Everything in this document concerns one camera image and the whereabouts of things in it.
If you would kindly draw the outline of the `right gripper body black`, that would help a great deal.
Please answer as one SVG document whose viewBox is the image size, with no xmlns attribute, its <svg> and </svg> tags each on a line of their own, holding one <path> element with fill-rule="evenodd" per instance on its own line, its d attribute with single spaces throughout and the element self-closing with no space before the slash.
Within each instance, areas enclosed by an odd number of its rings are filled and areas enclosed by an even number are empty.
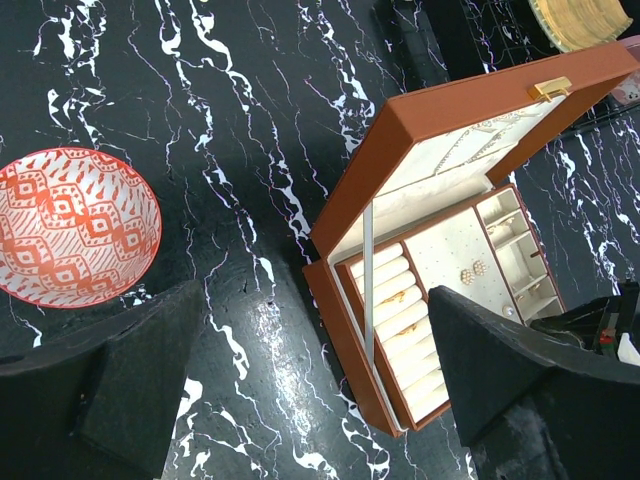
<svg viewBox="0 0 640 480">
<path fill-rule="evenodd" d="M 566 312 L 534 319 L 529 326 L 563 343 L 639 364 L 639 283 L 618 283 L 619 294 L 596 298 Z"/>
</svg>

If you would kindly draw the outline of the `brown jewelry tray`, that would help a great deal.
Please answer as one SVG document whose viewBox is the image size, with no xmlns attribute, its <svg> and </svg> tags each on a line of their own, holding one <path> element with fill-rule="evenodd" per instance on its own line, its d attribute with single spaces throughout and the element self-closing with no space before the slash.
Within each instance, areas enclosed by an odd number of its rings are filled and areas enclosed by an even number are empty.
<svg viewBox="0 0 640 480">
<path fill-rule="evenodd" d="M 430 289 L 446 286 L 522 325 L 565 310 L 513 185 L 382 242 L 372 263 L 374 365 L 403 429 L 417 431 L 449 407 L 429 317 Z"/>
</svg>

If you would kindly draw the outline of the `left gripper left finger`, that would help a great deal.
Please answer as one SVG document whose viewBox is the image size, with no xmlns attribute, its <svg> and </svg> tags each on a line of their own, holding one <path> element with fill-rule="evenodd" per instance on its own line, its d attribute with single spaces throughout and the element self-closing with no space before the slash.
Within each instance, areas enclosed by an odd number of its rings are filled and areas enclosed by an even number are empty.
<svg viewBox="0 0 640 480">
<path fill-rule="evenodd" d="M 185 281 L 2 357 L 2 478 L 160 478 L 203 302 L 199 282 Z"/>
</svg>

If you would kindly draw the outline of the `brown jewelry box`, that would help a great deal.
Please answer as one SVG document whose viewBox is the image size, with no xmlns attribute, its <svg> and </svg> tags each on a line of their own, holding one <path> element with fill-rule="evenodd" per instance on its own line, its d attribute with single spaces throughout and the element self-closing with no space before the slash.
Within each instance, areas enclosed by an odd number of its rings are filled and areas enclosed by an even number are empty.
<svg viewBox="0 0 640 480">
<path fill-rule="evenodd" d="M 508 177 L 638 69 L 620 42 L 389 99 L 311 231 L 304 270 L 364 420 L 406 430 L 374 365 L 376 246 L 507 185 Z"/>
</svg>

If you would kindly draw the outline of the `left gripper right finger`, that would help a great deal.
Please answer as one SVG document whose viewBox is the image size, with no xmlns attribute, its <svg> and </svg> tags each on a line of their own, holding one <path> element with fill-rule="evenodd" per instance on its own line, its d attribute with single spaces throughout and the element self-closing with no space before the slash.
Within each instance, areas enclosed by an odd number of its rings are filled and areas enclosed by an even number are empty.
<svg viewBox="0 0 640 480">
<path fill-rule="evenodd" d="M 428 295 L 460 443 L 481 479 L 635 479 L 639 364 L 563 343 L 453 290 Z"/>
</svg>

